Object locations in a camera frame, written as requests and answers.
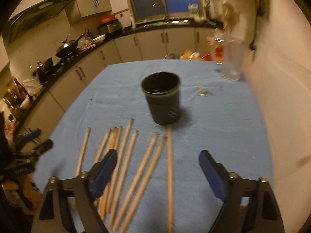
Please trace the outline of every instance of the dark plastic container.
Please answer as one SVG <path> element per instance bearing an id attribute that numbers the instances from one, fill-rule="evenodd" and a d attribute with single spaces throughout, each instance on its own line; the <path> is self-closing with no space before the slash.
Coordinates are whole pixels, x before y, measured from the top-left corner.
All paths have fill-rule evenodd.
<path id="1" fill-rule="evenodd" d="M 170 72 L 150 74 L 141 83 L 153 120 L 159 125 L 175 123 L 180 118 L 178 75 Z"/>

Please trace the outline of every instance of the blue table surface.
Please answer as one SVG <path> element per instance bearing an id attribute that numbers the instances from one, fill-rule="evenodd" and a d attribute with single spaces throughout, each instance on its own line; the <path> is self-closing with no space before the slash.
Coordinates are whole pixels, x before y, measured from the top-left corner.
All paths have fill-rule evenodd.
<path id="1" fill-rule="evenodd" d="M 246 81 L 224 80 L 211 62 L 152 60 L 110 65 L 80 94 L 55 128 L 54 148 L 39 161 L 34 180 L 41 191 L 51 176 L 75 176 L 87 127 L 91 134 L 83 162 L 89 171 L 108 128 L 127 125 L 134 118 L 138 139 L 121 195 L 120 205 L 155 132 L 166 128 L 153 122 L 140 89 L 147 75 L 171 71 L 181 78 L 181 120 L 173 125 L 175 232 L 208 232 L 222 202 L 215 198 L 198 163 L 207 149 L 217 162 L 243 178 L 266 176 L 273 168 L 265 125 Z M 198 96 L 198 86 L 212 95 Z M 83 226 L 77 214 L 78 232 Z M 129 233 L 158 233 L 167 229 L 167 157 L 164 148 L 141 199 Z"/>

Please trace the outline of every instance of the screw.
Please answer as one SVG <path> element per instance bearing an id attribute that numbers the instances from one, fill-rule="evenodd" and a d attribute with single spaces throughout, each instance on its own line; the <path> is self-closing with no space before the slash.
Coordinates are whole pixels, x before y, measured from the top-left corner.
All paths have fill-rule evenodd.
<path id="1" fill-rule="evenodd" d="M 51 183 L 54 183 L 56 180 L 57 180 L 56 177 L 52 177 L 51 180 L 50 180 L 50 182 L 51 182 Z"/>
<path id="2" fill-rule="evenodd" d="M 268 179 L 267 179 L 266 177 L 260 177 L 260 180 L 261 180 L 262 182 L 268 182 Z"/>
<path id="3" fill-rule="evenodd" d="M 80 177 L 81 177 L 81 178 L 86 178 L 86 177 L 87 177 L 87 172 L 82 172 L 82 173 L 80 173 Z"/>
<path id="4" fill-rule="evenodd" d="M 238 178 L 238 174 L 236 172 L 231 172 L 229 173 L 229 177 L 232 179 L 237 179 Z"/>

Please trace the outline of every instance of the blue gripper pad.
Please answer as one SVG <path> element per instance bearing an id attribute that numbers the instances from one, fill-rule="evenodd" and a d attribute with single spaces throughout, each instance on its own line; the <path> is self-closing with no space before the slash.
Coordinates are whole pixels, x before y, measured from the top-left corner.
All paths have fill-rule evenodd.
<path id="1" fill-rule="evenodd" d="M 104 159 L 91 168 L 89 171 L 89 192 L 92 201 L 101 197 L 103 191 L 110 181 L 111 175 L 117 164 L 118 153 L 114 149 L 110 149 Z"/>
<path id="2" fill-rule="evenodd" d="M 229 173 L 222 164 L 215 162 L 207 150 L 200 152 L 199 163 L 214 195 L 224 201 L 227 196 Z"/>

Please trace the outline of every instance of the pot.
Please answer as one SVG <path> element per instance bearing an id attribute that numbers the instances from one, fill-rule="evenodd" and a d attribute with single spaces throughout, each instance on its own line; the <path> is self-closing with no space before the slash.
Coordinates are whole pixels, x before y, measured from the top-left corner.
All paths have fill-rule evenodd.
<path id="1" fill-rule="evenodd" d="M 68 34 L 67 39 L 65 41 L 63 41 L 63 44 L 57 49 L 56 56 L 58 58 L 64 58 L 68 54 L 74 52 L 75 49 L 77 49 L 78 41 L 81 38 L 83 38 L 84 35 L 85 35 L 85 33 L 83 33 L 77 40 L 68 41 L 68 36 L 69 36 L 69 34 Z"/>

